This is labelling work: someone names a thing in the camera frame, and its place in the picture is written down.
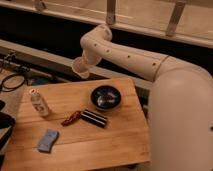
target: metal rod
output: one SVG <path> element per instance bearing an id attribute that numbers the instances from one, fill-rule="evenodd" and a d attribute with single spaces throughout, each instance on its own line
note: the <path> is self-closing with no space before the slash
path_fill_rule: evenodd
<path id="1" fill-rule="evenodd" d="M 177 28 L 177 25 L 180 21 L 181 15 L 183 13 L 183 10 L 185 8 L 186 1 L 187 0 L 178 0 L 175 3 L 175 7 L 174 7 L 174 10 L 172 12 L 172 16 L 170 18 L 169 25 L 168 25 L 167 30 L 166 30 L 167 36 L 172 37 L 174 35 L 175 30 Z"/>
<path id="2" fill-rule="evenodd" d="M 107 0 L 106 23 L 112 25 L 116 21 L 116 0 Z"/>

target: sponge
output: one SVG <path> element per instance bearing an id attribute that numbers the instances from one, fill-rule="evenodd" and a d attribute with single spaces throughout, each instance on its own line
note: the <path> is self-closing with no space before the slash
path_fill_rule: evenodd
<path id="1" fill-rule="evenodd" d="M 41 138 L 41 140 L 38 143 L 38 147 L 37 147 L 38 151 L 50 153 L 52 146 L 54 145 L 58 136 L 59 136 L 58 131 L 47 129 L 45 135 Z"/>

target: railing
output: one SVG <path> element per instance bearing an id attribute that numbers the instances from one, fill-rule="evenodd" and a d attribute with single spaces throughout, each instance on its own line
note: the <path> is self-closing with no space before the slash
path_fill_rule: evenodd
<path id="1" fill-rule="evenodd" d="M 0 6 L 213 48 L 212 0 L 0 0 Z"/>

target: dark wall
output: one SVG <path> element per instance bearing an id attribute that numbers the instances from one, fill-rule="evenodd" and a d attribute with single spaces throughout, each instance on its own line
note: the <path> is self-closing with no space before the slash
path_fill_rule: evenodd
<path id="1" fill-rule="evenodd" d="M 81 55 L 80 38 L 94 26 L 0 7 L 0 39 L 67 58 Z M 213 49 L 113 30 L 113 42 L 169 54 L 206 68 L 213 75 Z M 113 70 L 121 70 L 115 65 Z"/>

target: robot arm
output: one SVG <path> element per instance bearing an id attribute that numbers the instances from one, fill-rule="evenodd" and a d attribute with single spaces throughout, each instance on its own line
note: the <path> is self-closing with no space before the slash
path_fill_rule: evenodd
<path id="1" fill-rule="evenodd" d="M 213 79 L 199 66 L 111 43 L 106 25 L 81 39 L 73 71 L 89 76 L 101 57 L 154 82 L 149 97 L 151 171 L 213 169 Z"/>

